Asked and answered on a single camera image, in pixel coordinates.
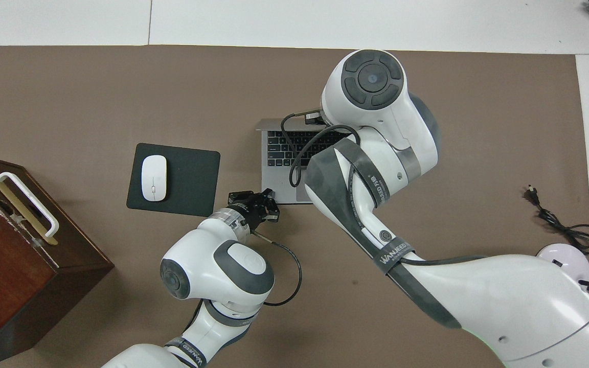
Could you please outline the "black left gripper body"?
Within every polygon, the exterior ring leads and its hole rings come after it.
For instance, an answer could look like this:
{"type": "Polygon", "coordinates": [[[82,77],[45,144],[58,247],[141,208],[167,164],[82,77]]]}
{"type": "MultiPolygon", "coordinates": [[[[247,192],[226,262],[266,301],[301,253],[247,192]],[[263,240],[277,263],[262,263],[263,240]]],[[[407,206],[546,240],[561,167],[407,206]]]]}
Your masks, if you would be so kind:
{"type": "Polygon", "coordinates": [[[265,197],[235,198],[231,200],[231,208],[243,217],[251,231],[269,216],[265,197]]]}

